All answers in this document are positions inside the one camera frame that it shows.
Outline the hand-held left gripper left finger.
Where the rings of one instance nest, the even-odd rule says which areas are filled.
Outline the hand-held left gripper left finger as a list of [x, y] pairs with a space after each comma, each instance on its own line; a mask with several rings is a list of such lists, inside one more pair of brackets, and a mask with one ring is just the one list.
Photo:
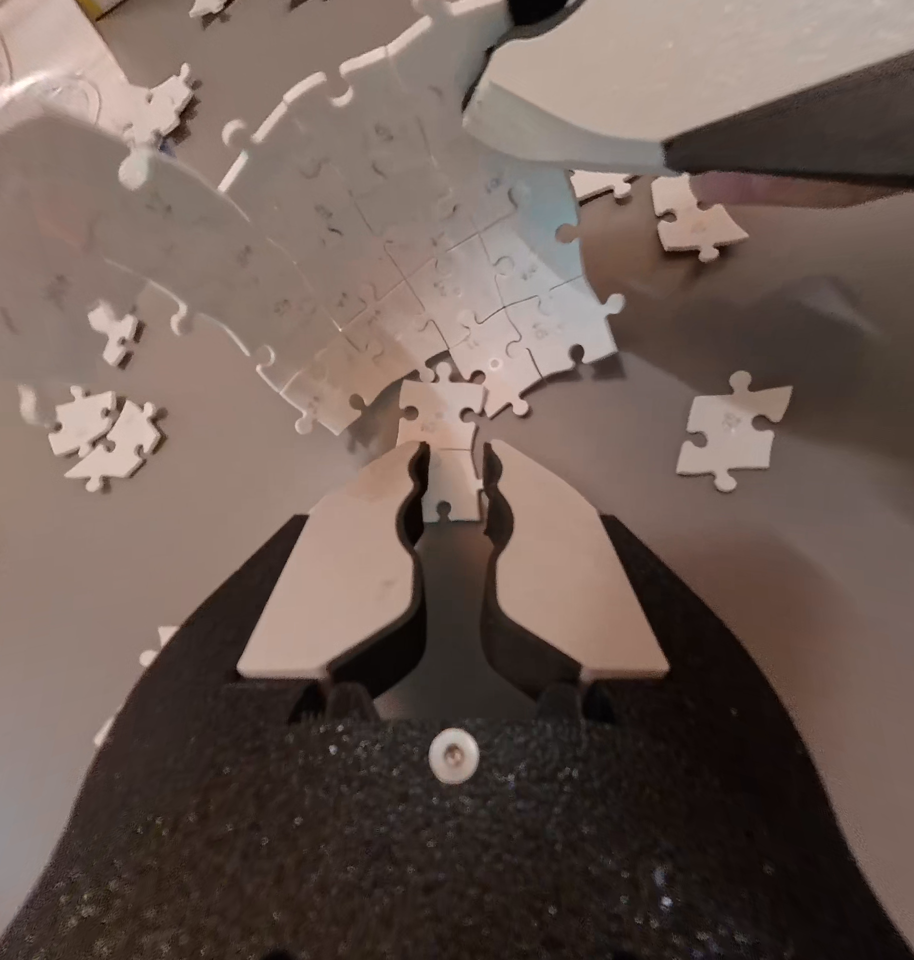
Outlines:
[[410, 440], [310, 510], [237, 661], [247, 680], [397, 682], [427, 645], [429, 445]]

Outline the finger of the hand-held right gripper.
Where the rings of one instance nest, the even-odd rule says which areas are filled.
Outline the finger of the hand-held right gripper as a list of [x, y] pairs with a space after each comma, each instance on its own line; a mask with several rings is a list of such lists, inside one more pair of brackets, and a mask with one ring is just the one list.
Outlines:
[[457, 2], [457, 79], [471, 83], [487, 59], [487, 51], [513, 26], [506, 1]]
[[511, 157], [656, 175], [664, 142], [914, 50], [914, 1], [588, 1], [495, 44], [463, 128]]

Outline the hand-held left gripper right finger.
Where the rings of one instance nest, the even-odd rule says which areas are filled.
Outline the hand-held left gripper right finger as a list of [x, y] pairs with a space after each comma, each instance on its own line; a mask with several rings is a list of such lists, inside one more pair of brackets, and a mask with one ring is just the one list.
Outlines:
[[485, 444], [483, 480], [488, 665], [508, 682], [665, 677], [667, 656], [598, 510], [504, 440]]

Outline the joined pair white puzzle pieces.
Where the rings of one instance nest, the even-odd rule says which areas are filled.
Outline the joined pair white puzzle pieces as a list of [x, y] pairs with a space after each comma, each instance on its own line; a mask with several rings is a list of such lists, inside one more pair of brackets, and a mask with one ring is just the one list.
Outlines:
[[428, 479], [422, 497], [423, 520], [439, 522], [440, 508], [447, 507], [450, 522], [479, 522], [483, 483], [477, 476], [474, 444], [477, 423], [464, 414], [481, 414], [487, 399], [482, 384], [454, 379], [453, 366], [440, 361], [432, 382], [405, 379], [401, 382], [399, 407], [415, 411], [414, 418], [399, 421], [397, 444], [410, 441], [429, 447]]

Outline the assembled curved puzzle ball section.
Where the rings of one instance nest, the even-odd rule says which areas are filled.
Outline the assembled curved puzzle ball section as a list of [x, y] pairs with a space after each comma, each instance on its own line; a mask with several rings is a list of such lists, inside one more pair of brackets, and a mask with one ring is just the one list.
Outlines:
[[105, 283], [146, 282], [171, 319], [211, 320], [298, 412], [340, 434], [450, 353], [484, 377], [484, 412], [523, 416], [542, 380], [609, 359], [620, 294], [585, 279], [570, 175], [484, 147], [461, 126], [457, 2], [414, 2], [397, 38], [291, 86], [214, 188], [166, 157], [194, 97], [189, 64], [129, 82], [97, 122], [0, 89], [0, 380], [53, 423], [49, 387], [131, 352]]

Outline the person's right hand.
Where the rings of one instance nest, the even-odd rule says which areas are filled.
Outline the person's right hand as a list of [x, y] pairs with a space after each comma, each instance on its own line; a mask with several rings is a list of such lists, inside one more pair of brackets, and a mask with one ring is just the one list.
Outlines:
[[692, 175], [690, 187], [698, 201], [711, 206], [811, 210], [853, 208], [897, 193], [892, 188], [881, 186], [726, 172]]

